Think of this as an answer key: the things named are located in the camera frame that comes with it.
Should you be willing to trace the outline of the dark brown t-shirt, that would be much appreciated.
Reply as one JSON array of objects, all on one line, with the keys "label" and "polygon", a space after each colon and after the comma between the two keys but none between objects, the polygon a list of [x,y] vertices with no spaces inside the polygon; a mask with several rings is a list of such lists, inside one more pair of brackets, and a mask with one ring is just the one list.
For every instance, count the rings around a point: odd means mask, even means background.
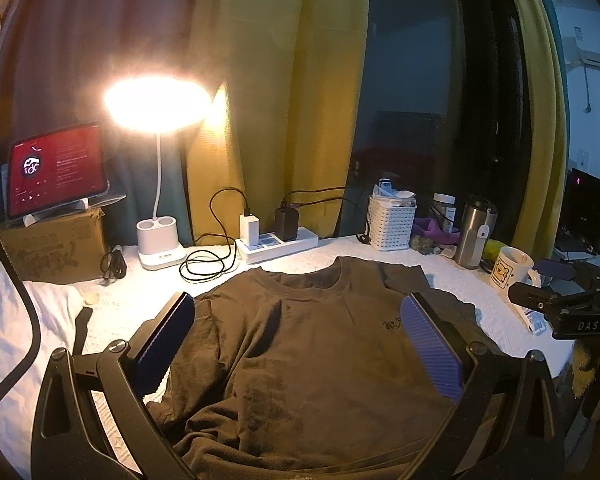
[{"label": "dark brown t-shirt", "polygon": [[418,266],[339,257],[309,274],[252,269],[195,300],[148,404],[199,479],[395,479],[451,409],[404,332],[418,292],[468,341],[475,309]]}]

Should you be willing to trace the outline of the white cartoon mug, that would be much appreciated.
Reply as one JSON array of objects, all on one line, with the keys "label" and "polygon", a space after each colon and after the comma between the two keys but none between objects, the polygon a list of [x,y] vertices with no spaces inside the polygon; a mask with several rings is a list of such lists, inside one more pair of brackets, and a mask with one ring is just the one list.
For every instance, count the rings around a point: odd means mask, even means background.
[{"label": "white cartoon mug", "polygon": [[540,288],[541,274],[534,270],[534,260],[528,254],[512,246],[504,246],[496,257],[489,284],[500,292],[507,292],[515,283]]}]

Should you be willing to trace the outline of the black electronic device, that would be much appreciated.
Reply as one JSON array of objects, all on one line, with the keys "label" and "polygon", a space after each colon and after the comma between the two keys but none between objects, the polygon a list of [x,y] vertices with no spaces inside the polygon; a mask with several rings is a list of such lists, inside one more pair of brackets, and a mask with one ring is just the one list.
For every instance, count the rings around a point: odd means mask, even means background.
[{"label": "black electronic device", "polygon": [[600,178],[577,168],[568,172],[555,246],[600,255]]}]

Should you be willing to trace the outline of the white pillow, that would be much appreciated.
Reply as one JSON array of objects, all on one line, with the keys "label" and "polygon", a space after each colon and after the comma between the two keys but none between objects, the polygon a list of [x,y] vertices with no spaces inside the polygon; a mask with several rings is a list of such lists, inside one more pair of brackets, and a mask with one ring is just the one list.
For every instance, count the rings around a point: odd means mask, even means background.
[{"label": "white pillow", "polygon": [[[72,349],[76,317],[83,298],[73,286],[26,281],[41,326],[41,348],[34,364],[0,403],[0,450],[22,478],[29,479],[31,434],[43,376],[50,354]],[[0,263],[0,381],[30,348],[30,320],[12,281]]]}]

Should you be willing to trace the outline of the stainless steel tumbler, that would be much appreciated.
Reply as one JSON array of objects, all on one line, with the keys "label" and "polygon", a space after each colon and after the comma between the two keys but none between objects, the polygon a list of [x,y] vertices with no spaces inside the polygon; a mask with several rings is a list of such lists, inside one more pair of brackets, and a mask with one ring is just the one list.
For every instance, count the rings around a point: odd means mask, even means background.
[{"label": "stainless steel tumbler", "polygon": [[454,255],[456,263],[465,269],[478,268],[497,218],[498,210],[494,203],[479,196],[468,196],[460,225],[460,240]]}]

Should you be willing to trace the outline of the glass jar with lid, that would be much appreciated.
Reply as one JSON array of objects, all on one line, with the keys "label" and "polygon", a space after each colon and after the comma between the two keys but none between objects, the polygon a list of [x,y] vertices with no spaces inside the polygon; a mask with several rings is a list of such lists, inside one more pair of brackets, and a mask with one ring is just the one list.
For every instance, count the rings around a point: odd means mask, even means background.
[{"label": "glass jar with lid", "polygon": [[431,211],[445,233],[452,233],[456,214],[455,197],[443,193],[432,196]]}]

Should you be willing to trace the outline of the purple cloth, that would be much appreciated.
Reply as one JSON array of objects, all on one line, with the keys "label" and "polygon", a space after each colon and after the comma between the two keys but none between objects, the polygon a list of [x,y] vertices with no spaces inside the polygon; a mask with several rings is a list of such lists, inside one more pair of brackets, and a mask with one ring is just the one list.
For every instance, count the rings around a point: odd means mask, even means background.
[{"label": "purple cloth", "polygon": [[432,240],[438,245],[456,245],[460,241],[460,231],[451,233],[443,231],[434,218],[415,218],[412,226],[412,234],[427,240]]}]

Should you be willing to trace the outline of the brown cardboard box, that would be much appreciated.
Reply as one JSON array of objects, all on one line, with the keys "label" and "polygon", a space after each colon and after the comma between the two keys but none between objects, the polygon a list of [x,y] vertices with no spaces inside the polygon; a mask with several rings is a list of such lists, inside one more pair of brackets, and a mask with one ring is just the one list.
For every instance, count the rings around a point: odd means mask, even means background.
[{"label": "brown cardboard box", "polygon": [[100,262],[107,246],[104,213],[90,209],[16,228],[0,229],[0,237],[23,281],[58,285],[102,276]]}]

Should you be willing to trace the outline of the white plastic basket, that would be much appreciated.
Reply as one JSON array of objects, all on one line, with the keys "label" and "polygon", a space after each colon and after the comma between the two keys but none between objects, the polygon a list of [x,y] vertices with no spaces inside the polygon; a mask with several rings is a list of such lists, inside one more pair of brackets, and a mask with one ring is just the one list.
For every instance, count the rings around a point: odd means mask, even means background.
[{"label": "white plastic basket", "polygon": [[372,196],[367,216],[372,247],[392,252],[410,246],[416,210],[416,197],[412,192],[400,191],[392,197]]}]

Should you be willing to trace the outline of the white power strip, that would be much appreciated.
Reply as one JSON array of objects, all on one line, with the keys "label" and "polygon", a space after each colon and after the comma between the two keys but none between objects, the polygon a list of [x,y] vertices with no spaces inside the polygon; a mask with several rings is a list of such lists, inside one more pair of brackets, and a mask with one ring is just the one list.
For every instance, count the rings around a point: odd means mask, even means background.
[{"label": "white power strip", "polygon": [[248,247],[242,240],[238,240],[237,250],[244,263],[256,264],[313,249],[319,240],[315,233],[300,226],[294,240],[284,242],[274,233],[264,233],[260,235],[259,244],[254,247]]}]

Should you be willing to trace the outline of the white charger plug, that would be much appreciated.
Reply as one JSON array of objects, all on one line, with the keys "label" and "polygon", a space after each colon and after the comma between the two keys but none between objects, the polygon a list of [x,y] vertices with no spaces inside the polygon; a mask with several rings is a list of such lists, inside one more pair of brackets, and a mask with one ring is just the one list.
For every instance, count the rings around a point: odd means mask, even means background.
[{"label": "white charger plug", "polygon": [[254,214],[242,214],[239,217],[240,240],[246,247],[253,248],[259,245],[260,221]]}]

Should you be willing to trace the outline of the tablet with red screen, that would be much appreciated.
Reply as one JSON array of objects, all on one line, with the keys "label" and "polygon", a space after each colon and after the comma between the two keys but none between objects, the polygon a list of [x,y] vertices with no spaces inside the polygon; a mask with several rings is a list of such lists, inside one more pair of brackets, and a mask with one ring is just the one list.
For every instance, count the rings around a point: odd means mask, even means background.
[{"label": "tablet with red screen", "polygon": [[10,148],[9,219],[90,198],[108,188],[102,136],[94,122],[31,136]]}]

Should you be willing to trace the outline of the dark teal curtain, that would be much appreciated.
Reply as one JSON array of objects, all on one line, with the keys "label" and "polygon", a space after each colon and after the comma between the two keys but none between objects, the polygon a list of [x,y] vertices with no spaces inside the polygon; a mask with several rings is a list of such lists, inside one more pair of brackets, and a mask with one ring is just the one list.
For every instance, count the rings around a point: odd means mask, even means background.
[{"label": "dark teal curtain", "polygon": [[173,136],[146,136],[118,127],[104,130],[104,159],[110,191],[125,198],[105,208],[104,233],[108,243],[137,243],[136,224],[152,216],[176,219],[178,239],[193,241],[185,191],[184,141]]}]

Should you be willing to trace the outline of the black charger plug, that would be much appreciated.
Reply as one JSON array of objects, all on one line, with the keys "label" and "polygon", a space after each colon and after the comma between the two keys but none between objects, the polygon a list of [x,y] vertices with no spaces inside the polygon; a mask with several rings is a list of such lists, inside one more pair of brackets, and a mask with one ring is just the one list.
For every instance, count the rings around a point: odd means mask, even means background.
[{"label": "black charger plug", "polygon": [[291,242],[297,238],[298,227],[298,210],[281,202],[275,211],[274,234],[283,242]]}]

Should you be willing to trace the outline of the white desk lamp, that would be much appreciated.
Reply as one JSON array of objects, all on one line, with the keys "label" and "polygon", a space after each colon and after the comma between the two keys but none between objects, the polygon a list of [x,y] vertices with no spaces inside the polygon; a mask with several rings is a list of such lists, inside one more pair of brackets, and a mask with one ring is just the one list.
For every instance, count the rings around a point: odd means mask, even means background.
[{"label": "white desk lamp", "polygon": [[159,214],[163,181],[161,140],[200,124],[206,117],[211,96],[193,79],[149,73],[114,81],[102,100],[118,127],[155,138],[155,198],[151,216],[136,224],[137,257],[148,271],[176,266],[185,260],[186,252],[178,238],[176,219]]}]

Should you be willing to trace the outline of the yellow curtain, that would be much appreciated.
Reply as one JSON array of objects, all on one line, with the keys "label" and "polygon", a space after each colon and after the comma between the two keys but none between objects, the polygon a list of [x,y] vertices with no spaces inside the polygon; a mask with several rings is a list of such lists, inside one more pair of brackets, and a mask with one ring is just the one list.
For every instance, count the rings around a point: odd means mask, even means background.
[{"label": "yellow curtain", "polygon": [[194,0],[189,53],[213,103],[185,142],[195,235],[262,229],[292,191],[346,183],[370,0]]}]

